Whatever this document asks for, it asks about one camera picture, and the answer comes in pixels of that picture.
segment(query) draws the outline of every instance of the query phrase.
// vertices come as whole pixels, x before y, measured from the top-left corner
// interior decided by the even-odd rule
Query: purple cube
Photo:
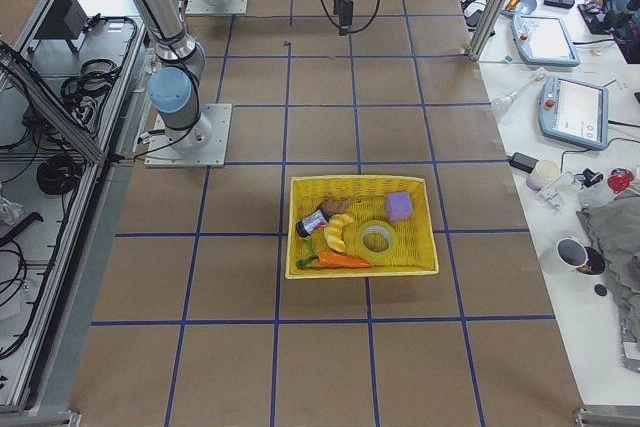
[[[413,204],[408,192],[396,192],[395,194],[387,195],[384,208],[387,211],[389,220],[408,219],[413,213]]]

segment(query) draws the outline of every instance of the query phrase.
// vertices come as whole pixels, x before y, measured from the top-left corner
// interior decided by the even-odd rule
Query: touchscreen
[[[572,59],[558,19],[530,19],[526,22],[531,55],[540,59]]]
[[[582,139],[601,141],[600,90],[561,80],[559,94],[555,130]]]

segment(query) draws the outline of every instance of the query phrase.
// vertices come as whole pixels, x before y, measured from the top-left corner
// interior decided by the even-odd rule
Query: cup
[[[527,187],[538,191],[560,177],[560,167],[550,160],[539,160],[527,177]]]
[[[540,256],[540,265],[546,273],[559,275],[583,267],[588,259],[584,245],[573,237],[565,237]]]

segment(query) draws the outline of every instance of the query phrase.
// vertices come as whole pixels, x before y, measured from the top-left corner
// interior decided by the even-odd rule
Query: masking tape
[[[387,248],[381,252],[370,250],[364,243],[364,239],[373,234],[384,237],[387,242]],[[359,257],[368,260],[373,265],[380,265],[388,262],[396,246],[398,245],[398,235],[393,227],[386,222],[380,220],[371,220],[360,226],[356,234],[356,253]]]

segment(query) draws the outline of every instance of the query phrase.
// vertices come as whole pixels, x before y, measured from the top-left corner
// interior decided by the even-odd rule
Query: yellow basket
[[[386,218],[385,200],[388,194],[406,191],[413,204],[413,213],[406,220],[389,222]],[[349,211],[356,216],[353,224],[343,230],[347,255],[361,257],[364,246],[358,242],[358,228],[365,222],[381,220],[389,222],[397,234],[397,244],[392,255],[370,268],[314,268],[300,269],[298,260],[311,254],[296,233],[296,223],[311,214],[325,196],[349,197]],[[307,237],[316,252],[327,250],[322,231]],[[433,240],[429,202],[424,179],[391,175],[340,175],[319,177],[293,177],[289,206],[289,240],[287,243],[287,279],[318,279],[332,277],[376,277],[392,275],[427,275],[438,273],[438,257]]]

